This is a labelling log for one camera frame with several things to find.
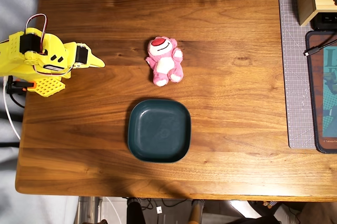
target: black cable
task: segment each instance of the black cable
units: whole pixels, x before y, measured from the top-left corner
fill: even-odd
[[[13,84],[13,76],[12,75],[9,75],[8,76],[8,82],[7,82],[7,87],[8,87],[8,94],[9,94],[9,96],[11,97],[11,99],[12,99],[12,101],[16,104],[16,105],[18,105],[18,106],[20,106],[21,108],[25,108],[23,105],[21,105],[20,103],[18,103],[15,99],[14,99],[14,97],[13,97],[13,94],[12,94],[12,92],[11,92],[11,90],[12,90],[12,84]]]
[[[142,206],[142,210],[143,210],[143,211],[144,211],[145,209],[152,210],[152,209],[153,209],[153,205],[152,205],[152,203],[151,203],[151,200],[152,200],[152,199],[145,199],[145,200],[148,201],[148,204],[147,204],[146,207]]]
[[[330,45],[332,45],[332,44],[334,44],[334,43],[336,43],[336,42],[337,42],[337,40],[331,41],[331,42],[329,42],[329,43],[326,43],[324,46],[321,46],[320,48],[321,48],[321,49],[322,49],[322,48],[325,48],[325,47],[330,46]]]
[[[297,218],[297,220],[299,221],[299,224],[301,224],[301,221],[299,220],[299,218],[297,217],[297,215],[296,214],[294,214],[291,210],[290,210],[290,207],[288,207],[289,208],[289,212],[291,212],[293,215],[295,215],[295,217]]]
[[[327,46],[330,46],[330,45],[332,45],[332,44],[334,44],[334,43],[336,43],[336,42],[337,42],[337,39],[336,39],[336,40],[333,40],[333,41],[331,41],[331,42],[329,42],[329,43],[326,43],[325,45],[312,47],[312,48],[306,50],[306,51],[304,52],[304,55],[305,55],[305,56],[309,56],[309,55],[315,54],[315,53],[319,52],[320,50],[322,50],[323,48],[325,48],[325,47],[327,47]]]
[[[180,201],[180,202],[178,202],[178,203],[176,203],[176,204],[173,204],[173,205],[171,205],[171,206],[166,205],[163,199],[162,199],[162,202],[163,202],[163,205],[166,206],[166,207],[175,207],[175,206],[177,206],[178,204],[180,204],[180,203],[182,203],[182,202],[185,202],[186,200],[187,200],[187,199],[184,199],[184,200],[182,200],[182,201]]]
[[[13,94],[10,92],[9,93],[9,96],[11,97],[12,101],[17,105],[17,106],[20,106],[21,108],[25,109],[25,107],[21,104],[19,104],[13,97]]]
[[[158,207],[157,202],[155,200],[153,200],[153,201],[156,204],[156,211],[157,211],[157,207]],[[159,213],[157,213],[157,224],[158,224],[158,222],[159,222]]]
[[[0,142],[0,148],[18,148],[20,142]]]

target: dark green plate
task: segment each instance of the dark green plate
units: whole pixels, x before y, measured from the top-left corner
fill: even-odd
[[[182,159],[191,141],[191,116],[187,108],[171,100],[145,100],[132,110],[128,147],[145,162],[170,163]]]

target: stuffed toy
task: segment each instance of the stuffed toy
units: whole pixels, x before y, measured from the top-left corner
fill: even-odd
[[[177,48],[173,38],[157,37],[148,44],[148,57],[145,59],[153,69],[153,83],[157,86],[166,85],[169,80],[180,82],[184,76],[180,65],[183,53]]]

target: gray cutting mat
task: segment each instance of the gray cutting mat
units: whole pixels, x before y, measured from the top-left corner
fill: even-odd
[[[296,0],[279,0],[283,73],[289,146],[315,149],[305,35],[310,23],[301,27]]]

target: bear ear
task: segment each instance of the bear ear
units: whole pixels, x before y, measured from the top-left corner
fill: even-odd
[[[173,48],[178,46],[178,42],[174,38],[171,38],[170,41],[172,42]]]

